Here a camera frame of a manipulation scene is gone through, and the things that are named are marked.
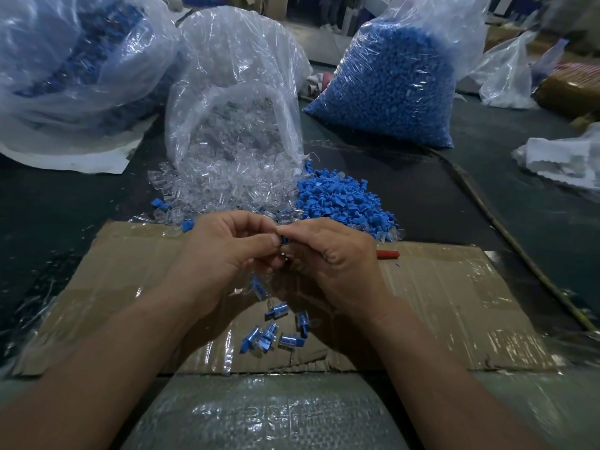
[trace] right hand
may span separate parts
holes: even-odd
[[[379,320],[391,293],[377,260],[371,235],[329,218],[304,219],[277,228],[290,242],[281,247],[296,258],[327,299],[356,323]]]

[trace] cardboard sheet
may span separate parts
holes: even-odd
[[[98,233],[41,328],[23,349],[14,374],[39,375],[68,354],[79,340],[156,284],[190,234],[153,224],[109,222]],[[398,260],[380,261],[387,286],[454,351],[466,368],[546,370],[553,367],[528,317],[476,247],[398,242]],[[165,373],[244,373],[375,370],[375,350],[354,325],[337,313],[311,279],[278,272],[269,284],[292,312],[278,319],[280,334],[295,332],[294,311],[307,310],[314,323],[304,348],[276,348],[266,355],[240,355],[254,325],[266,325],[266,302],[232,295],[249,282],[240,275],[220,305],[195,325],[163,368]]]

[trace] bag of clear plastic parts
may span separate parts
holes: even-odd
[[[469,75],[481,85],[479,97],[484,105],[518,109],[538,106],[530,97],[532,78],[526,48],[534,39],[535,33],[524,32],[484,53]]]
[[[305,112],[326,122],[451,147],[457,80],[484,50],[490,0],[393,0],[358,30]]]
[[[10,0],[0,110],[31,129],[120,133],[166,103],[178,46],[161,0]]]
[[[149,177],[171,211],[283,209],[304,159],[297,93],[311,73],[280,23],[230,6],[181,25],[187,66],[171,89],[166,146],[172,165]]]

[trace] fingernail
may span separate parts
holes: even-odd
[[[279,235],[272,233],[271,239],[273,240],[273,244],[275,246],[281,246],[281,237]]]

